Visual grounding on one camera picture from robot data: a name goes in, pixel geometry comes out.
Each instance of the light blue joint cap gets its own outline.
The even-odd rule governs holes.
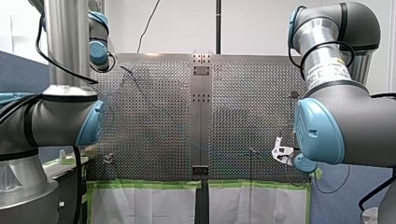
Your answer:
[[[90,11],[90,13],[88,14],[88,17],[91,18],[91,19],[94,19],[96,21],[99,21],[99,20],[96,17],[94,17],[93,15],[91,15],[91,14],[97,16],[99,19],[101,19],[106,24],[106,26],[108,26],[108,20],[107,20],[107,17],[104,14],[102,14],[100,12]]]
[[[338,164],[345,156],[344,138],[330,111],[318,100],[298,102],[294,131],[304,156],[311,161]]]
[[[318,163],[307,159],[303,153],[300,153],[294,158],[293,166],[303,173],[311,174],[317,170]]]
[[[107,47],[100,41],[91,41],[90,58],[91,62],[95,65],[106,65],[108,60]]]
[[[77,147],[95,144],[100,136],[103,119],[103,102],[97,101],[79,130]]]
[[[30,92],[4,92],[0,93],[0,105],[5,105],[24,96],[32,95]]]

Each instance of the wire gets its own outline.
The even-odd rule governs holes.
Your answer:
[[[113,70],[114,66],[116,65],[116,58],[114,57],[114,55],[113,55],[110,51],[108,51],[107,53],[108,53],[108,56],[111,57],[111,58],[113,59],[113,64],[111,65],[111,67],[108,68],[108,69],[105,70],[105,71],[101,71],[101,70],[95,69],[95,68],[90,64],[90,67],[91,67],[91,69],[92,69],[93,71],[95,71],[95,72],[97,72],[97,73],[108,73],[108,72],[111,72],[111,70]]]
[[[297,62],[295,62],[295,61],[293,60],[293,58],[291,57],[291,49],[294,49],[292,40],[293,40],[293,38],[294,38],[295,25],[296,25],[296,21],[297,21],[298,15],[299,15],[300,12],[301,12],[302,10],[304,10],[304,9],[306,9],[306,7],[304,7],[304,6],[299,6],[299,7],[297,7],[297,9],[295,10],[293,19],[290,21],[290,25],[291,25],[290,29],[291,29],[291,31],[290,31],[290,34],[289,34],[289,41],[288,41],[288,47],[289,47],[289,50],[288,50],[289,60],[290,60],[290,62],[291,62],[294,66],[296,66],[297,68],[300,69],[301,78],[302,78],[303,80],[305,80],[305,75],[304,75],[304,64],[305,64],[306,58],[307,58],[307,57],[309,56],[309,54],[311,54],[314,50],[318,49],[319,47],[321,47],[321,46],[323,46],[323,45],[338,44],[338,45],[341,45],[341,46],[346,47],[346,48],[348,49],[348,51],[350,52],[350,54],[351,54],[350,61],[349,61],[349,63],[347,64],[346,67],[349,67],[350,65],[352,65],[353,62],[355,61],[355,50],[354,50],[348,43],[343,42],[343,41],[338,41],[338,40],[323,42],[323,43],[320,43],[320,44],[315,45],[314,47],[312,47],[311,49],[309,49],[309,50],[305,53],[304,57],[301,59],[300,65],[297,64]]]
[[[76,201],[76,210],[75,210],[73,223],[78,224],[79,212],[81,210],[81,202],[82,202],[82,165],[81,165],[81,155],[79,153],[78,147],[73,146],[73,150],[76,157],[76,170],[77,170],[77,201]]]
[[[396,181],[396,175],[394,175],[393,177],[391,177],[390,179],[388,179],[387,181],[382,183],[380,186],[378,186],[376,189],[373,189],[370,193],[368,193],[366,196],[364,196],[364,198],[362,198],[359,201],[359,208],[361,209],[361,211],[364,211],[364,207],[363,207],[364,203],[366,203],[369,199],[373,198],[377,193],[379,193],[381,190],[383,190],[387,186],[393,184],[395,181]]]
[[[160,1],[161,1],[161,0],[158,0],[157,3],[155,4],[155,7],[154,7],[154,9],[152,10],[151,15],[150,15],[149,18],[148,18],[148,23],[147,23],[147,25],[146,25],[145,31],[144,31],[143,34],[140,36],[140,39],[139,39],[139,47],[137,48],[137,53],[140,52],[140,47],[142,46],[143,36],[145,36],[146,31],[147,31],[148,28],[149,28],[149,23],[151,22],[152,16],[154,16],[154,13],[155,13],[155,11],[157,10],[157,6],[160,4]]]
[[[35,49],[37,50],[38,54],[41,55],[41,57],[43,57],[49,63],[52,63],[53,65],[55,65],[59,69],[62,69],[64,72],[68,73],[69,75],[71,75],[73,77],[80,78],[80,79],[82,79],[84,81],[87,81],[87,82],[89,82],[91,84],[98,84],[98,81],[90,79],[88,77],[84,77],[84,76],[79,75],[77,73],[74,73],[73,71],[67,69],[66,67],[64,67],[62,65],[60,65],[58,62],[56,62],[55,60],[51,59],[50,57],[45,55],[43,53],[43,51],[41,51],[41,49],[40,49],[40,39],[41,39],[41,32],[42,32],[41,30],[42,30],[43,23],[44,23],[44,12],[41,13],[40,22],[38,23],[37,39],[35,40]]]
[[[291,31],[290,31],[290,34],[289,34],[289,43],[288,43],[288,47],[289,47],[289,60],[291,61],[292,64],[294,64],[294,66],[296,66],[296,67],[298,67],[298,68],[300,68],[300,65],[297,64],[297,62],[295,62],[295,61],[293,60],[293,58],[291,57],[291,49],[294,49],[294,46],[293,46],[293,38],[294,38],[294,32],[295,32],[295,22],[296,22],[296,20],[297,20],[298,15],[300,14],[300,12],[301,12],[302,10],[304,10],[304,9],[306,9],[306,7],[304,7],[304,6],[299,6],[299,7],[297,7],[297,9],[295,10],[293,19],[290,21],[290,25],[291,25],[290,28],[291,28]]]
[[[385,92],[372,95],[371,98],[393,97],[396,98],[396,92]]]
[[[355,50],[354,50],[350,45],[348,45],[348,43],[343,42],[343,41],[339,41],[339,40],[334,40],[334,41],[327,41],[327,42],[323,42],[323,43],[320,43],[320,44],[316,44],[316,45],[313,46],[311,49],[309,49],[309,50],[305,53],[304,57],[301,59],[301,63],[300,63],[300,74],[301,74],[301,77],[303,78],[303,80],[305,80],[305,75],[304,75],[304,64],[305,64],[305,61],[306,61],[306,59],[308,58],[309,54],[311,54],[314,50],[316,50],[316,49],[322,47],[323,45],[328,45],[328,44],[338,44],[338,45],[341,45],[341,46],[346,47],[346,48],[348,49],[348,51],[350,52],[350,54],[351,54],[350,61],[349,61],[349,63],[346,65],[346,67],[349,67],[350,65],[353,64],[353,61],[355,61]]]
[[[90,13],[91,16],[95,17],[95,18],[105,27],[105,29],[106,29],[106,31],[107,31],[107,35],[110,35],[110,31],[109,31],[109,29],[108,29],[107,24],[106,24],[100,17],[96,16],[96,15],[93,14],[92,12],[89,12],[89,13]]]
[[[318,179],[317,179],[317,173],[314,172],[315,185],[317,186],[318,191],[319,191],[320,193],[322,193],[322,194],[334,194],[335,192],[337,192],[338,190],[340,190],[340,189],[347,183],[347,180],[349,179],[349,175],[350,175],[350,165],[348,165],[348,167],[347,167],[346,178],[345,178],[345,180],[343,181],[343,183],[340,185],[340,187],[338,187],[337,189],[332,190],[332,191],[324,191],[324,190],[322,190],[322,189],[319,187],[319,185],[318,185]]]
[[[306,180],[305,180],[305,179],[303,180],[303,182],[302,182],[301,184],[296,184],[296,183],[292,182],[292,181],[289,179],[288,166],[289,166],[289,161],[290,161],[291,157],[294,155],[294,153],[295,153],[295,151],[291,152],[291,154],[290,154],[289,156],[286,156],[286,157],[288,157],[288,159],[286,160],[286,163],[285,163],[285,172],[286,172],[286,179],[288,180],[288,182],[289,182],[291,185],[293,185],[294,187],[299,188],[299,187],[302,187],[302,186],[304,186],[304,185],[306,184]]]
[[[29,95],[18,99],[17,101],[12,102],[12,105],[8,108],[3,108],[0,114],[0,125],[6,121],[11,115],[13,115],[18,109],[23,107],[24,105],[30,104],[32,101],[37,100],[41,95]]]
[[[140,92],[140,94],[142,94],[143,98],[145,98],[145,100],[146,100],[150,105],[152,105],[152,106],[155,107],[156,109],[158,109],[158,110],[164,112],[164,113],[167,115],[168,118],[174,119],[173,116],[172,116],[168,111],[166,111],[164,108],[162,108],[162,107],[160,107],[160,106],[157,106],[157,105],[155,105],[154,103],[152,103],[152,102],[150,101],[150,99],[147,97],[147,95],[146,95],[145,93],[143,93],[142,89],[140,88],[139,83],[137,82],[137,78],[134,77],[134,72],[133,72],[133,71],[129,70],[128,68],[126,68],[126,67],[124,67],[124,66],[120,66],[120,68],[123,69],[123,70],[125,70],[126,72],[128,72],[128,74],[130,74],[130,75],[132,76],[133,82],[134,82],[134,84],[136,85],[138,91]],[[184,138],[190,145],[192,145],[193,147],[196,147],[196,148],[198,148],[198,149],[201,149],[201,150],[203,150],[203,151],[205,151],[205,152],[209,152],[209,150],[208,150],[207,148],[203,148],[203,147],[197,146],[196,144],[194,144],[194,143],[186,136],[185,130],[184,130],[184,126],[183,126],[183,125],[181,125],[181,129],[182,129],[182,130],[181,130],[181,134],[182,134],[183,138]],[[230,153],[217,152],[216,150],[212,150],[211,152],[212,152],[212,153],[213,153],[213,152],[214,152],[214,153],[219,153],[221,156],[224,156],[224,157],[226,157],[226,158],[228,158],[228,159],[240,158],[241,156],[248,156],[248,155],[251,155],[251,152],[255,152],[256,156],[260,156],[261,154],[263,154],[263,152],[254,151],[254,150],[252,150],[252,149],[249,149],[246,153],[238,153],[238,154],[236,154],[236,155],[235,155],[234,153],[230,154]]]

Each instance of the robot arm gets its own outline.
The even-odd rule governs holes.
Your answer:
[[[86,1],[31,2],[45,11],[49,58],[86,78],[91,76],[90,66],[107,70],[105,16],[87,15]],[[100,132],[103,103],[90,85],[53,63],[49,64],[49,79],[49,87],[39,95],[0,98],[4,100],[0,110],[0,217],[6,223],[57,223],[58,184],[48,181],[37,148],[87,146],[96,142]]]
[[[291,43],[305,57],[308,88],[295,111],[294,131],[301,152],[311,161],[329,164],[395,166],[396,102],[373,99],[361,83],[352,80],[364,82],[362,71],[368,70],[369,63],[364,57],[379,45],[374,13],[359,3],[295,13]],[[357,52],[351,71],[345,66],[345,49],[324,44],[337,40]]]

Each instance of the white cloth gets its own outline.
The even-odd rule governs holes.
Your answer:
[[[210,189],[210,224],[306,224],[307,193],[306,189]]]
[[[193,224],[195,189],[96,189],[91,224]]]

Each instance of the black cable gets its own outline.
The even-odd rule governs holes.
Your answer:
[[[32,95],[23,96],[23,97],[16,99],[16,100],[8,103],[7,105],[5,105],[0,110],[0,118],[2,118],[10,109],[12,109],[12,107],[19,104],[22,100],[29,98],[30,96],[32,96]]]
[[[113,55],[110,51],[108,51],[107,53],[108,53],[108,56],[109,56],[110,58],[113,59],[113,64],[111,65],[111,67],[108,68],[107,70],[101,71],[101,70],[97,70],[96,68],[94,68],[94,67],[90,64],[90,67],[91,67],[91,69],[92,69],[93,71],[95,71],[95,72],[97,72],[97,73],[108,73],[108,72],[111,72],[111,70],[113,70],[114,66],[116,65],[116,57],[114,57],[114,55]]]
[[[10,107],[7,110],[7,113],[2,112],[1,117],[0,117],[0,125],[3,124],[4,121],[6,121],[6,119],[8,119],[11,115],[13,115],[17,110],[19,110],[20,108],[22,108],[25,105],[30,104],[32,101],[37,100],[40,96],[41,96],[40,94],[34,94],[34,95],[22,97],[21,99],[17,100],[15,102],[15,104],[12,104],[12,107]]]
[[[79,213],[81,210],[81,202],[82,202],[82,164],[81,164],[81,155],[79,153],[78,147],[73,146],[73,150],[76,157],[76,170],[77,170],[77,201],[76,201],[76,211],[75,211],[73,223],[78,224]]]
[[[297,17],[298,17],[298,15],[299,15],[299,13],[300,13],[302,10],[304,10],[304,9],[306,9],[306,7],[304,7],[304,6],[299,6],[299,7],[297,7],[297,9],[295,10],[293,19],[290,21],[291,31],[290,31],[290,34],[289,34],[289,43],[288,43],[288,47],[289,47],[289,60],[290,60],[290,62],[291,62],[292,64],[294,64],[294,66],[296,66],[296,67],[298,67],[298,68],[300,68],[300,65],[297,64],[297,62],[295,62],[295,61],[293,60],[293,58],[291,57],[291,49],[294,49],[294,47],[293,47],[293,42],[292,42],[292,41],[293,41],[293,38],[294,38],[295,23],[296,23],[296,20],[297,20]]]
[[[348,49],[348,51],[350,51],[350,53],[351,53],[350,61],[349,61],[348,65],[347,65],[346,67],[349,67],[350,65],[352,65],[352,63],[353,63],[354,60],[355,60],[355,50],[354,50],[350,45],[348,45],[348,43],[343,42],[343,41],[338,41],[338,40],[328,41],[328,42],[324,42],[324,43],[320,43],[320,44],[315,45],[314,47],[312,47],[311,49],[309,49],[309,50],[305,53],[304,57],[301,59],[300,65],[297,64],[297,62],[295,62],[295,61],[293,60],[293,58],[291,57],[291,49],[294,49],[294,46],[293,46],[293,42],[292,42],[292,41],[293,41],[294,33],[295,33],[295,23],[296,23],[296,20],[297,20],[297,17],[298,17],[298,15],[299,15],[299,13],[300,13],[302,10],[304,10],[304,9],[306,9],[306,7],[304,7],[304,6],[299,6],[299,7],[297,7],[297,9],[295,10],[294,16],[293,16],[292,20],[290,21],[290,25],[291,25],[291,28],[290,28],[290,29],[291,29],[291,31],[290,31],[290,34],[289,34],[289,41],[288,41],[288,47],[289,47],[289,50],[288,50],[289,60],[290,60],[290,62],[291,62],[294,66],[296,66],[297,68],[300,69],[300,74],[301,74],[301,77],[303,78],[303,80],[305,80],[305,75],[304,75],[304,63],[305,63],[306,58],[309,56],[310,53],[312,53],[314,50],[318,49],[319,47],[321,47],[321,46],[323,46],[323,45],[338,44],[338,45],[342,45],[342,46],[346,47],[346,48]]]
[[[364,211],[364,207],[363,207],[364,203],[366,203],[369,199],[373,198],[377,193],[379,193],[381,190],[383,190],[387,186],[391,185],[395,181],[396,181],[396,175],[394,175],[393,177],[391,177],[390,179],[385,181],[383,184],[378,186],[376,189],[373,189],[370,193],[368,193],[366,196],[364,196],[364,198],[362,198],[359,201],[359,208],[361,209],[361,211]]]
[[[107,35],[110,35],[110,31],[108,29],[107,24],[102,19],[100,19],[100,17],[96,16],[95,14],[93,14],[91,12],[89,12],[89,13],[91,16],[95,17],[105,27],[105,30],[107,31]]]
[[[35,40],[35,49],[37,50],[38,54],[41,55],[41,57],[43,57],[45,60],[47,60],[49,63],[52,63],[53,65],[55,65],[56,67],[62,69],[64,72],[70,74],[73,77],[77,77],[80,78],[84,81],[87,81],[91,84],[98,84],[98,81],[90,79],[88,77],[84,77],[82,75],[79,75],[77,73],[74,73],[73,71],[67,69],[66,67],[60,65],[58,62],[56,62],[55,60],[51,59],[50,57],[48,57],[47,55],[45,55],[41,49],[40,49],[40,39],[41,39],[41,29],[44,23],[44,12],[41,13],[41,17],[40,17],[40,22],[38,23],[38,34],[37,34],[37,39]]]
[[[385,92],[385,93],[374,94],[371,96],[371,98],[382,98],[382,97],[396,98],[396,92]]]
[[[293,185],[294,187],[299,188],[299,187],[302,187],[302,186],[305,185],[305,183],[306,183],[306,180],[305,180],[305,179],[303,180],[303,182],[302,182],[301,184],[293,183],[293,182],[289,179],[289,171],[288,171],[288,166],[289,166],[289,165],[288,165],[288,163],[289,163],[291,157],[294,155],[294,152],[295,152],[295,151],[291,152],[291,154],[290,154],[289,156],[286,156],[286,157],[288,157],[288,159],[286,160],[286,163],[285,163],[285,173],[286,173],[286,179],[288,180],[288,182],[289,182],[291,185]]]
[[[348,49],[348,51],[350,52],[350,54],[351,54],[350,61],[346,65],[346,67],[349,67],[350,65],[353,64],[353,61],[355,60],[355,50],[348,43],[343,42],[343,41],[339,41],[339,40],[334,40],[334,41],[327,41],[327,42],[323,42],[323,43],[320,43],[320,44],[316,44],[311,49],[309,49],[305,53],[304,57],[301,59],[300,74],[301,74],[301,77],[303,78],[303,80],[305,80],[304,63],[305,63],[306,59],[308,58],[309,54],[311,54],[314,50],[316,50],[316,49],[318,49],[318,48],[320,48],[320,47],[322,47],[324,45],[329,45],[329,44],[338,44],[338,45],[346,47]]]
[[[345,178],[345,180],[343,181],[343,183],[340,185],[340,187],[338,187],[337,189],[332,190],[332,191],[324,191],[324,190],[322,190],[322,189],[319,187],[319,185],[318,185],[318,179],[317,179],[317,173],[314,172],[315,185],[317,186],[317,190],[318,190],[320,193],[322,193],[322,194],[334,194],[335,192],[337,192],[338,190],[340,190],[340,189],[347,183],[347,181],[348,181],[348,179],[349,179],[349,175],[350,175],[350,165],[348,165],[348,167],[347,167],[346,178]]]
[[[161,1],[161,0],[158,0],[157,3],[155,4],[155,7],[154,7],[154,9],[152,10],[151,15],[150,15],[149,18],[148,18],[148,23],[147,23],[147,25],[146,25],[145,31],[144,31],[143,34],[140,36],[139,47],[137,48],[137,53],[140,52],[140,47],[142,46],[143,36],[145,36],[146,31],[147,31],[148,28],[149,28],[149,23],[151,22],[152,16],[154,16],[154,13],[155,13],[155,11],[157,10],[158,4],[160,4],[160,1]]]

